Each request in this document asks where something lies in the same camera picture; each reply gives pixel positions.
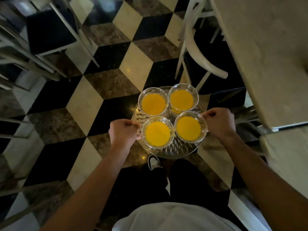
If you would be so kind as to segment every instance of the round tray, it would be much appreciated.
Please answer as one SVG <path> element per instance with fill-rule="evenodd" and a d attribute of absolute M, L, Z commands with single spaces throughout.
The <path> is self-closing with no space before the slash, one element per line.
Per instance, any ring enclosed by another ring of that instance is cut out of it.
<path fill-rule="evenodd" d="M 167 94 L 169 93 L 169 90 L 172 88 L 171 86 L 163 86 L 160 87 L 163 89 Z M 199 101 L 197 106 L 192 109 L 191 111 L 195 111 L 198 113 L 204 112 L 204 107 Z M 167 119 L 169 119 L 172 124 L 174 124 L 176 117 L 178 114 L 172 111 L 171 106 L 169 104 L 167 110 L 163 112 L 160 116 L 163 116 Z M 137 105 L 136 109 L 134 111 L 132 120 L 136 120 L 140 123 L 140 128 L 138 129 L 139 134 L 141 134 L 141 129 L 143 124 L 148 120 L 151 116 L 144 113 L 140 107 Z M 174 136 L 174 140 L 172 143 L 163 149 L 154 149 L 149 147 L 143 139 L 138 140 L 138 142 L 141 144 L 141 146 L 148 152 L 154 155 L 157 155 L 162 158 L 167 158 L 167 159 L 177 159 L 177 158 L 182 158 L 184 156 L 189 155 L 193 151 L 195 151 L 201 144 L 201 141 L 198 143 L 186 143 L 182 141 L 176 134 Z"/>

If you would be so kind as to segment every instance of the orange juice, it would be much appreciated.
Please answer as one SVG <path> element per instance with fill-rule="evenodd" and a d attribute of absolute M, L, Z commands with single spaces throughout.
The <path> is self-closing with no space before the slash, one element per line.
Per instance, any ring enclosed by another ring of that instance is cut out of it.
<path fill-rule="evenodd" d="M 176 131 L 183 139 L 191 141 L 198 138 L 201 126 L 193 117 L 182 117 L 176 125 Z"/>
<path fill-rule="evenodd" d="M 163 146 L 170 139 L 170 129 L 163 122 L 153 122 L 147 127 L 145 137 L 153 146 Z"/>
<path fill-rule="evenodd" d="M 142 99 L 142 110 L 149 115 L 159 115 L 165 109 L 165 99 L 157 94 L 147 94 Z"/>
<path fill-rule="evenodd" d="M 177 90 L 171 94 L 170 102 L 176 109 L 189 110 L 193 106 L 193 96 L 189 91 Z"/>

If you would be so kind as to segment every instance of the shirt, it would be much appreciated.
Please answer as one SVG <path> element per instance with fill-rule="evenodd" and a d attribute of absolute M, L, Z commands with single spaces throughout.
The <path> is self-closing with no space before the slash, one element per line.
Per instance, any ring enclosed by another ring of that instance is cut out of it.
<path fill-rule="evenodd" d="M 163 202 L 143 205 L 120 219 L 112 231 L 241 231 L 231 221 L 199 206 Z"/>

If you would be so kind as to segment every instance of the clear plastic cup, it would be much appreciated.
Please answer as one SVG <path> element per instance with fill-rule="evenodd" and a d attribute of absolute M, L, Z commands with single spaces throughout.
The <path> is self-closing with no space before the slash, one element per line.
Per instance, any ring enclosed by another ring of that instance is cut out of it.
<path fill-rule="evenodd" d="M 192 107 L 191 107 L 190 109 L 187 109 L 187 110 L 180 110 L 180 109 L 176 108 L 176 107 L 171 103 L 171 95 L 172 95 L 175 91 L 177 91 L 177 90 L 186 90 L 186 91 L 188 91 L 188 92 L 192 95 L 192 97 L 193 97 L 193 105 L 192 105 Z M 197 106 L 197 104 L 198 104 L 198 102 L 199 102 L 199 94 L 198 94 L 197 90 L 196 90 L 193 86 L 191 86 L 191 85 L 189 85 L 189 84 L 187 84 L 187 83 L 178 83 L 178 84 L 174 85 L 174 86 L 170 89 L 170 91 L 169 91 L 168 98 L 169 98 L 169 102 L 170 102 L 170 105 L 171 105 L 172 110 L 173 110 L 175 113 L 177 113 L 177 114 L 182 113 L 182 112 L 184 112 L 184 111 L 192 110 L 193 108 L 195 108 L 195 107 Z"/>
<path fill-rule="evenodd" d="M 151 115 L 151 114 L 148 114 L 148 115 L 150 115 L 150 116 L 158 116 L 158 115 L 161 115 L 161 114 L 162 114 L 163 112 L 165 112 L 166 109 L 168 108 L 168 106 L 169 106 L 169 99 L 168 99 L 167 93 L 165 93 L 162 89 L 160 89 L 160 88 L 158 88 L 158 87 L 149 87 L 149 88 L 143 90 L 143 91 L 141 92 L 141 94 L 139 95 L 139 98 L 138 98 L 138 105 L 139 105 L 139 107 L 142 109 L 142 100 L 143 100 L 143 98 L 144 98 L 146 95 L 151 94 L 151 93 L 159 94 L 159 95 L 161 95 L 161 96 L 164 98 L 164 100 L 165 100 L 165 108 L 164 108 L 164 110 L 163 110 L 161 113 L 159 113 L 159 114 L 157 114 L 157 115 Z"/>
<path fill-rule="evenodd" d="M 148 128 L 148 126 L 150 124 L 152 124 L 153 122 L 163 122 L 167 125 L 167 127 L 169 128 L 170 130 L 170 138 L 168 140 L 168 142 L 162 146 L 154 146 L 152 144 L 150 144 L 145 136 L 145 132 Z M 172 123 L 167 119 L 167 118 L 164 118 L 164 117 L 161 117 L 161 116 L 154 116 L 154 117 L 151 117 L 149 118 L 144 124 L 143 124 L 143 127 L 142 127 L 142 130 L 141 130 L 141 136 L 144 140 L 144 142 L 151 148 L 155 148 L 155 149 L 162 149 L 162 148 L 165 148 L 165 147 L 168 147 L 173 139 L 174 139 L 174 126 L 172 125 Z"/>
<path fill-rule="evenodd" d="M 201 127 L 201 131 L 200 131 L 200 134 L 199 136 L 194 139 L 194 140 L 186 140 L 186 139 L 183 139 L 179 133 L 177 132 L 177 123 L 178 121 L 183 118 L 183 117 L 193 117 L 194 119 L 196 119 L 198 121 L 198 123 L 200 124 L 200 127 Z M 200 141 L 202 141 L 205 136 L 206 136 L 206 133 L 208 132 L 208 125 L 206 124 L 206 121 L 204 119 L 204 117 L 202 117 L 201 114 L 197 113 L 197 112 L 193 112 L 193 111 L 185 111 L 185 112 L 182 112 L 179 116 L 177 116 L 177 118 L 175 119 L 175 122 L 174 122 L 174 129 L 175 129 L 175 133 L 176 135 L 181 139 L 183 140 L 184 142 L 186 143 L 198 143 Z"/>

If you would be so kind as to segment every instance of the shoe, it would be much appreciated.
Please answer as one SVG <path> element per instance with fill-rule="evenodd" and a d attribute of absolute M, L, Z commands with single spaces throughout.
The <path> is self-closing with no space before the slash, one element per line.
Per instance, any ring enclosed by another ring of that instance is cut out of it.
<path fill-rule="evenodd" d="M 156 155 L 150 155 L 148 157 L 148 166 L 150 171 L 152 171 L 155 168 L 161 168 L 160 161 Z"/>

